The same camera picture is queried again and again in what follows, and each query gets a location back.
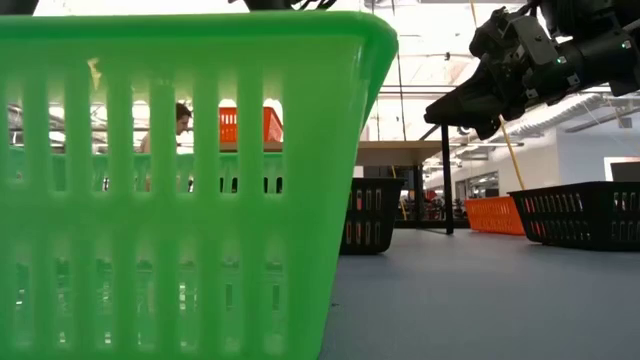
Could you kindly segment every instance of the blue floor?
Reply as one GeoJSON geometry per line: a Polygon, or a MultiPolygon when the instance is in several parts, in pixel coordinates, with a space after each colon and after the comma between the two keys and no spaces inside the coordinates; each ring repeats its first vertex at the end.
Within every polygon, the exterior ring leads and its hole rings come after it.
{"type": "Polygon", "coordinates": [[[332,302],[320,359],[640,359],[640,253],[396,230],[332,302]]]}

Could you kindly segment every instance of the black basket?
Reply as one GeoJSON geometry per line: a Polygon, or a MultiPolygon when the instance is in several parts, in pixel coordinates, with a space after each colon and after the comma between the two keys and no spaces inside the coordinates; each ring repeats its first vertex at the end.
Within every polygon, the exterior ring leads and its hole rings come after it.
{"type": "Polygon", "coordinates": [[[510,193],[531,241],[640,250],[640,183],[588,182],[510,193]]]}
{"type": "Polygon", "coordinates": [[[372,255],[391,245],[403,179],[354,178],[340,254],[372,255]]]}

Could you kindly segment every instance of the man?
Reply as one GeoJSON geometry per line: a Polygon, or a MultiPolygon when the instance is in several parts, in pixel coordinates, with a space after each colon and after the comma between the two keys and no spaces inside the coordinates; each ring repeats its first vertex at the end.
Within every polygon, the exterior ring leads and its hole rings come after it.
{"type": "MultiPolygon", "coordinates": [[[[176,135],[180,135],[189,128],[191,111],[184,104],[176,103],[176,135]]],[[[151,132],[148,132],[140,143],[141,153],[151,153],[151,132]]]]}

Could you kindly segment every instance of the orange basket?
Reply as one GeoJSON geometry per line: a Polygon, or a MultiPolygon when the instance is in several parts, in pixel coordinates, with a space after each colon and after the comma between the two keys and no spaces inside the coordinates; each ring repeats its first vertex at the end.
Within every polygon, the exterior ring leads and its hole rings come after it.
{"type": "Polygon", "coordinates": [[[511,196],[471,199],[464,202],[471,229],[481,232],[524,235],[522,221],[511,196]]]}
{"type": "MultiPolygon", "coordinates": [[[[220,108],[220,142],[234,143],[238,141],[238,125],[236,123],[237,108],[220,108]]],[[[262,140],[264,142],[282,141],[282,123],[275,110],[265,107],[262,140]]]]}

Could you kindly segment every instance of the green basket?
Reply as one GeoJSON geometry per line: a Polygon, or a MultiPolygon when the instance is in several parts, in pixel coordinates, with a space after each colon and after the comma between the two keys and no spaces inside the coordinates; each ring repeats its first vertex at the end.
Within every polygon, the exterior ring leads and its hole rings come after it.
{"type": "Polygon", "coordinates": [[[0,126],[0,359],[317,358],[360,129],[397,50],[388,25],[7,17],[0,47],[0,106],[21,103],[25,141],[9,151],[0,126]],[[194,155],[177,156],[186,97],[194,155]],[[237,155],[220,153],[224,98],[237,155]],[[283,105],[278,155],[263,152],[266,98],[283,105]],[[150,104],[151,156],[131,151],[134,100],[150,104]],[[65,156],[51,155],[49,102],[64,103],[65,156]],[[107,156],[91,155],[92,102],[107,156]]]}

